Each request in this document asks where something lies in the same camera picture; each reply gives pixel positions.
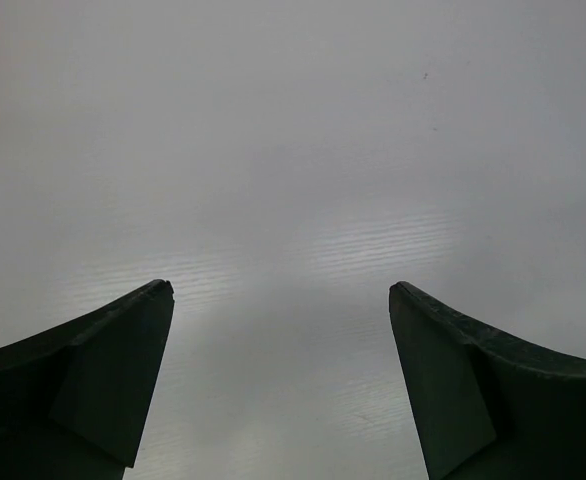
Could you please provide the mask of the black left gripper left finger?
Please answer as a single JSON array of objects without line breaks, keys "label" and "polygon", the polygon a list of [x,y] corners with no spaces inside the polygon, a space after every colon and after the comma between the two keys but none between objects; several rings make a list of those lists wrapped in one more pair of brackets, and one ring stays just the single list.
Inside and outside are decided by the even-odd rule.
[{"label": "black left gripper left finger", "polygon": [[170,282],[0,348],[0,479],[121,479],[174,311]]}]

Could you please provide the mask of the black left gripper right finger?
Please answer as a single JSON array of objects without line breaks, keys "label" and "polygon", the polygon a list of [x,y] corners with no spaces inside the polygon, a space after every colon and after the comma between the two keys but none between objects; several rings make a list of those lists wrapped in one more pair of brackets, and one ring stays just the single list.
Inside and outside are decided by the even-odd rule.
[{"label": "black left gripper right finger", "polygon": [[586,479],[586,359],[462,314],[407,282],[389,314],[432,479]]}]

